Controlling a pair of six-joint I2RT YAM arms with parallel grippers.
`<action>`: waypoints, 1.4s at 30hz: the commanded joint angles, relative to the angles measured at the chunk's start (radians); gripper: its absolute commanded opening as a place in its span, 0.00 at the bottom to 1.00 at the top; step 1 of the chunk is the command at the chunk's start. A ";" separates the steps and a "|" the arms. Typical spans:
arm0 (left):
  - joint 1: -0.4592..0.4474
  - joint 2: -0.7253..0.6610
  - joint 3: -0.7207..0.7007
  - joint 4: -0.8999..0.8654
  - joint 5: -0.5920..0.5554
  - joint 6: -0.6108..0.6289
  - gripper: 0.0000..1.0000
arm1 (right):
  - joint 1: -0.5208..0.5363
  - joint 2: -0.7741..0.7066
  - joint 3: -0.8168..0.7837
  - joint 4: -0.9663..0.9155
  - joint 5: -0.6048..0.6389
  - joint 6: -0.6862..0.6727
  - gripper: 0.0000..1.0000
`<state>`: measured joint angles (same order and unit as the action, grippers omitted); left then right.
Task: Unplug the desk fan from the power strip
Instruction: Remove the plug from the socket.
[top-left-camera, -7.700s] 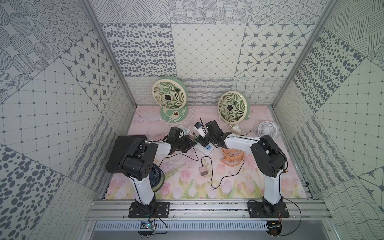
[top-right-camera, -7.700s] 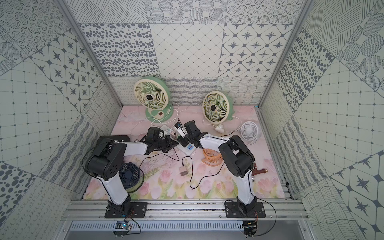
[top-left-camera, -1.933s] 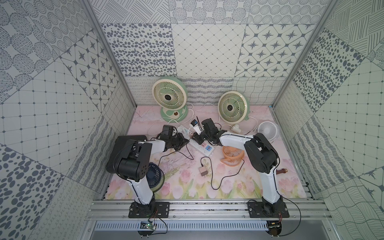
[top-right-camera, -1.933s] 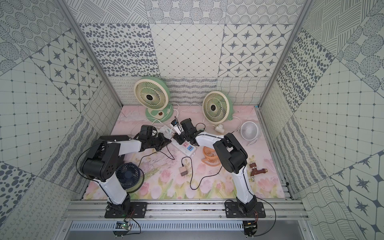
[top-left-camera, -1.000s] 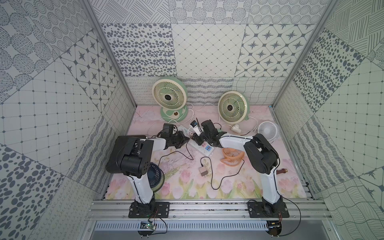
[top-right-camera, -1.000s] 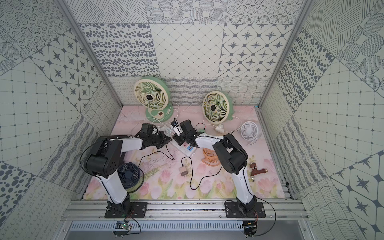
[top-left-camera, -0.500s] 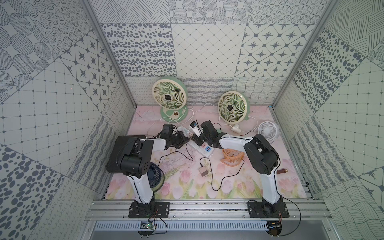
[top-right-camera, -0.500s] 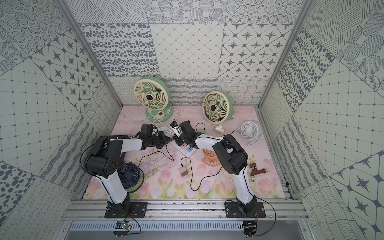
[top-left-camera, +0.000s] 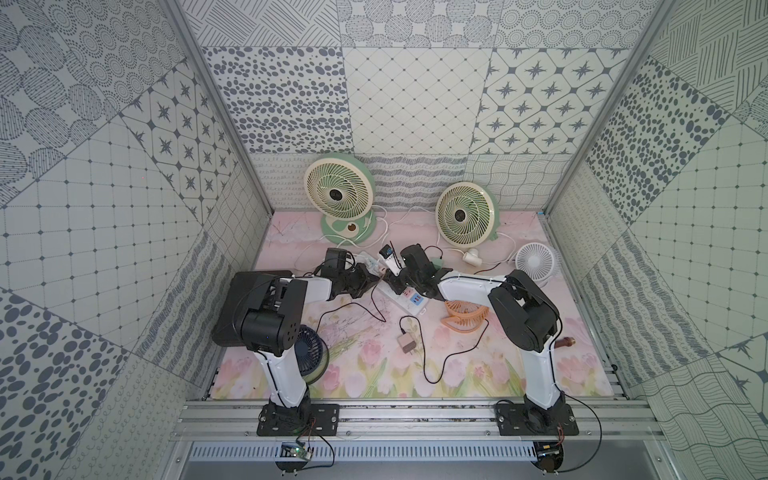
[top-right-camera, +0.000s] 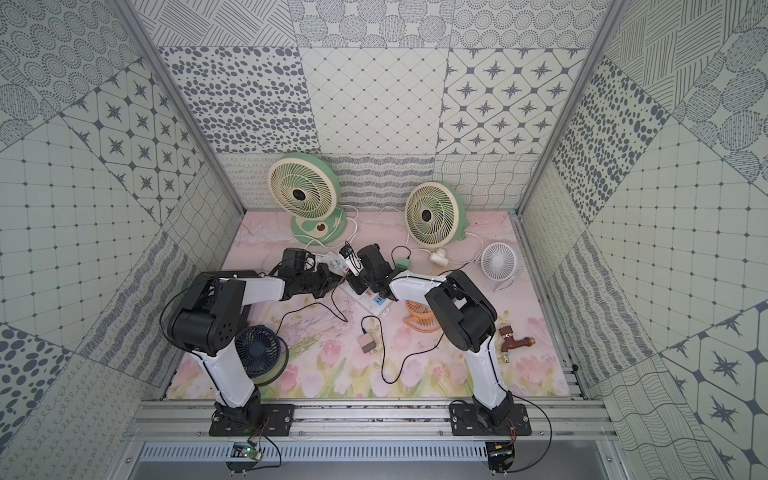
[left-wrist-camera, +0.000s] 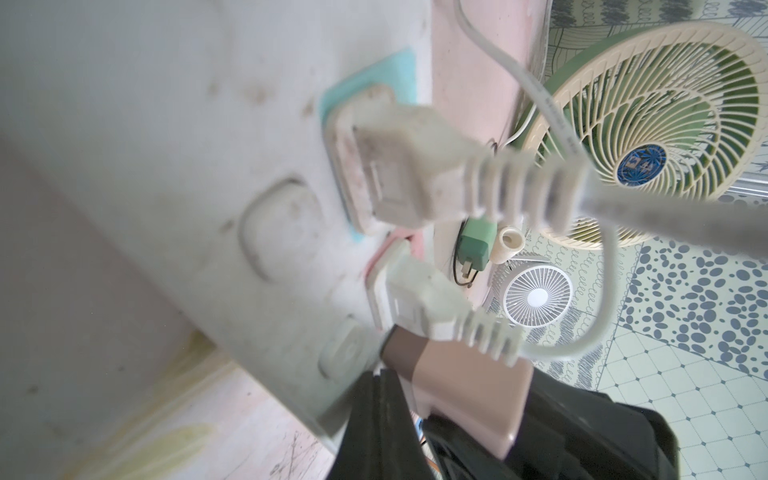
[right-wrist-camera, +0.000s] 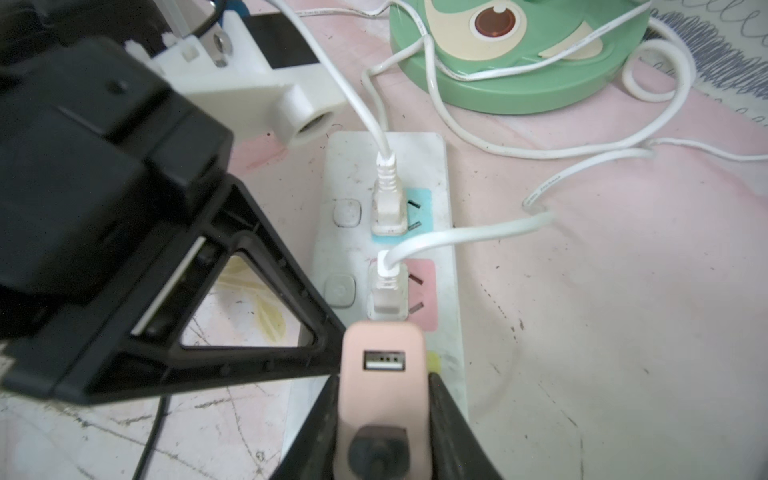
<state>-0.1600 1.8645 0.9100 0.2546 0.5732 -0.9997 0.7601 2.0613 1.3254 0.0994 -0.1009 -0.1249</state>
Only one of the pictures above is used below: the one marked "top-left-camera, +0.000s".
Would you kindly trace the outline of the white power strip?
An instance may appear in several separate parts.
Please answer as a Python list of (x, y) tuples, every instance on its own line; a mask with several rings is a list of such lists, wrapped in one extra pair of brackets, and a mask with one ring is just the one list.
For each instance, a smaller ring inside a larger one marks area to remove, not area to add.
[[(358, 263), (364, 264), (370, 273), (379, 277), (384, 275), (386, 270), (385, 263), (367, 252), (356, 253), (354, 258)], [(377, 291), (388, 300), (394, 302), (406, 314), (414, 316), (423, 315), (429, 303), (427, 298), (421, 296), (411, 287), (407, 287), (402, 294), (395, 294), (386, 282), (380, 281)]]

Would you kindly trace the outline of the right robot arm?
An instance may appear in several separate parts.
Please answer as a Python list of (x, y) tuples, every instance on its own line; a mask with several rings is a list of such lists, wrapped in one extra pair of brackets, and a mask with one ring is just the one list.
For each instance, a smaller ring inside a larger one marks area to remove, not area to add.
[(566, 413), (551, 358), (560, 313), (526, 272), (514, 269), (505, 276), (483, 276), (438, 268), (419, 244), (400, 253), (385, 246), (380, 256), (386, 264), (383, 280), (397, 294), (412, 288), (427, 299), (491, 309), (507, 338), (523, 352), (527, 420), (537, 427), (550, 426)]

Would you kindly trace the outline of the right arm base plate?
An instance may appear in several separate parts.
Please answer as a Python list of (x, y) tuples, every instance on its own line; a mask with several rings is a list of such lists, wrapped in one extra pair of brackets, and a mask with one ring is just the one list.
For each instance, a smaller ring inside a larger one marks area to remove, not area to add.
[(559, 401), (549, 409), (533, 403), (501, 400), (494, 405), (501, 436), (576, 436), (579, 427), (570, 405)]

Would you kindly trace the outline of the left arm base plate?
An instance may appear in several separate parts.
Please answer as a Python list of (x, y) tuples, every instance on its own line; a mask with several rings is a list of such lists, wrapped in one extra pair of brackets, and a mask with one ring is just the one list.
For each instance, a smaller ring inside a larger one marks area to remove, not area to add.
[(339, 421), (339, 404), (304, 403), (298, 407), (265, 405), (258, 416), (259, 437), (298, 437), (311, 430), (312, 435), (335, 436)]

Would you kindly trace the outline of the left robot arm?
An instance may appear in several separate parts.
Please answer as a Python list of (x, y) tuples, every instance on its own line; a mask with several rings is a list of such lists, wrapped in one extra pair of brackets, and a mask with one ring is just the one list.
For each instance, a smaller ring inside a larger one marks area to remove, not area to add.
[(305, 276), (288, 270), (238, 272), (212, 338), (219, 346), (242, 345), (253, 352), (269, 381), (269, 405), (281, 414), (305, 417), (308, 387), (294, 350), (304, 307), (339, 295), (357, 299), (379, 280), (351, 252), (338, 248), (328, 249), (324, 261)]

